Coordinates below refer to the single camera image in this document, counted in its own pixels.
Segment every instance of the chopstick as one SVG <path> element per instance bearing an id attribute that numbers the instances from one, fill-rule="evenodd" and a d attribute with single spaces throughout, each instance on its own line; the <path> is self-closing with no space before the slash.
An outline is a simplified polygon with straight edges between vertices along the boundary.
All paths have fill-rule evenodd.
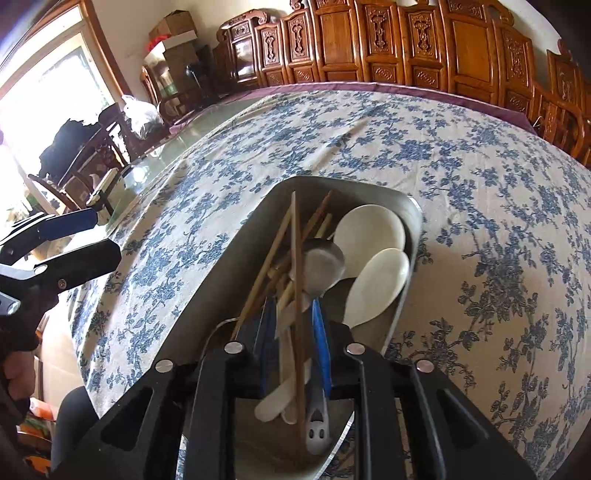
<path id="1" fill-rule="evenodd" d="M 322 221 L 322 224 L 320 225 L 320 227 L 314 237 L 315 238 L 324 237 L 331 221 L 332 221 L 332 213 L 327 213 L 326 217 Z M 290 280 L 287 283 L 285 289 L 282 289 L 282 293 L 279 297 L 279 300 L 277 301 L 277 310 L 278 311 L 281 311 L 285 307 L 287 307 L 287 304 L 290 302 L 293 292 L 294 292 L 294 285 L 293 285 L 293 282 Z"/>
<path id="2" fill-rule="evenodd" d="M 285 215 L 283 216 L 283 220 L 281 221 L 281 225 L 279 226 L 279 230 L 277 230 L 277 234 L 275 235 L 275 238 L 273 239 L 273 243 L 271 244 L 271 248 L 269 249 L 269 252 L 267 253 L 267 256 L 265 257 L 265 261 L 263 262 L 258 275 L 256 276 L 256 280 L 255 280 L 254 284 L 252 285 L 252 288 L 250 290 L 250 293 L 248 294 L 248 297 L 246 298 L 246 303 L 244 304 L 242 311 L 240 312 L 240 315 L 238 317 L 238 321 L 236 322 L 236 326 L 234 327 L 234 330 L 232 331 L 232 340 L 236 340 L 236 336 L 238 335 L 238 331 L 240 330 L 240 328 L 242 327 L 242 324 L 244 323 L 244 320 L 246 320 L 250 311 L 252 310 L 252 306 L 256 300 L 256 295 L 258 294 L 259 289 L 261 288 L 261 285 L 262 285 L 263 281 L 265 280 L 265 277 L 267 276 L 267 271 L 269 270 L 269 268 L 271 268 L 271 263 L 273 262 L 273 258 L 275 257 L 275 254 L 277 253 L 277 249 L 279 248 L 279 245 L 281 244 L 281 240 L 283 240 L 283 237 L 284 237 L 285 233 L 287 232 L 287 228 L 290 225 L 290 220 L 292 218 L 292 215 L 293 215 L 293 208 L 289 208 L 286 211 Z"/>
<path id="3" fill-rule="evenodd" d="M 331 195 L 332 195 L 332 190 L 329 191 L 326 194 L 326 196 L 322 200 L 321 204 L 318 206 L 318 208 L 316 209 L 316 211 L 310 217 L 310 220 L 308 220 L 308 222 L 306 223 L 306 227 L 304 228 L 304 232 L 303 233 L 306 233 L 307 236 L 312 233 L 312 230 L 314 229 L 314 226 L 316 225 L 316 223 L 318 222 L 318 220 L 324 215 L 324 212 L 326 211 L 326 208 L 328 207 L 328 204 L 329 204 L 329 200 L 330 200 Z M 302 241 L 306 240 L 307 239 L 307 236 L 304 236 L 302 234 L 302 236 L 301 236 Z M 265 298 L 267 298 L 273 292 L 273 289 L 277 285 L 277 282 L 279 281 L 279 279 L 289 269 L 289 267 L 290 267 L 290 260 L 291 259 L 289 257 L 285 257 L 277 265 L 276 268 L 270 267 L 269 269 L 267 269 L 267 273 L 270 270 L 273 270 L 272 275 L 271 275 L 271 278 L 269 279 L 269 282 L 267 283 L 267 285 L 263 289 L 263 292 L 257 297 L 256 301 L 252 304 L 252 306 L 250 308 L 250 312 L 255 312 L 259 308 L 261 308 L 263 302 L 265 301 Z"/>
<path id="4" fill-rule="evenodd" d="M 312 233 L 312 230 L 314 229 L 314 225 L 316 225 L 318 220 L 320 220 L 320 217 L 322 217 L 324 215 L 324 212 L 326 211 L 326 208 L 329 205 L 331 195 L 332 195 L 332 190 L 330 190 L 326 194 L 326 196 L 322 199 L 322 202 L 320 202 L 320 205 L 318 206 L 316 211 L 310 217 L 310 220 L 308 220 L 308 223 L 306 224 L 306 227 L 304 228 L 304 232 L 301 234 L 302 240 L 306 240 L 307 238 L 310 237 L 310 234 Z"/>
<path id="5" fill-rule="evenodd" d="M 304 379 L 304 325 L 301 318 L 301 294 L 304 286 L 304 272 L 301 254 L 301 232 L 300 232 L 300 206 L 297 193 L 291 194 L 291 263 L 294 268 L 294 301 L 295 301 L 295 322 L 294 322 L 294 357 L 295 357 L 295 407 L 298 425 L 298 451 L 299 458 L 304 458 L 306 446 L 306 392 Z"/>

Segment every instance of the black pants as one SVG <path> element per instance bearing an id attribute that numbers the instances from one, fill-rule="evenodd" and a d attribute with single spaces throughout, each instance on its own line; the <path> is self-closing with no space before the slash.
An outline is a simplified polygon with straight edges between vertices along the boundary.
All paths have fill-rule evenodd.
<path id="1" fill-rule="evenodd" d="M 84 387 L 66 395 L 57 416 L 56 429 L 51 440 L 51 468 L 55 469 L 98 421 L 95 409 Z"/>

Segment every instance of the tablecloth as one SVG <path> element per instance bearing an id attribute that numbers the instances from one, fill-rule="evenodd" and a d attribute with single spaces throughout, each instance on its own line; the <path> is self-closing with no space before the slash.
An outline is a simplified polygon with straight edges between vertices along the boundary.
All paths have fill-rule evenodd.
<path id="1" fill-rule="evenodd" d="M 548 478 L 590 416 L 591 173 L 502 120 L 404 95 L 272 95 L 160 175 L 111 233 L 117 271 L 69 297 L 98 413 L 150 367 L 249 213 L 295 175 L 416 199 L 424 232 L 387 355 L 437 362 Z M 353 444 L 325 475 L 352 474 Z"/>

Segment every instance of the stainless steel spoon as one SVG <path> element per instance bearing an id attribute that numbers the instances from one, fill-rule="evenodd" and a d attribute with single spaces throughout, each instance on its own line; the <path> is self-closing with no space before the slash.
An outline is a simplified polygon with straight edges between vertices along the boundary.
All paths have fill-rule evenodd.
<path id="1" fill-rule="evenodd" d="M 321 455 L 330 446 L 327 397 L 330 395 L 330 351 L 319 298 L 345 273 L 345 258 L 333 242 L 313 239 L 303 251 L 304 291 L 313 297 L 312 327 L 316 344 L 309 383 L 306 449 Z"/>

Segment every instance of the person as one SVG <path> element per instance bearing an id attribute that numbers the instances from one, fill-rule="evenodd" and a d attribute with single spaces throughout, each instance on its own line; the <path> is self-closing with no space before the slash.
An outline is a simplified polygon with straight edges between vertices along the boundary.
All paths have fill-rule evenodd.
<path id="1" fill-rule="evenodd" d="M 32 352 L 12 352 L 4 360 L 2 369 L 8 381 L 8 394 L 13 400 L 26 400 L 33 395 L 35 391 L 34 362 Z M 76 388 L 65 396 L 51 440 L 52 469 L 56 469 L 75 449 L 98 419 L 84 387 Z"/>

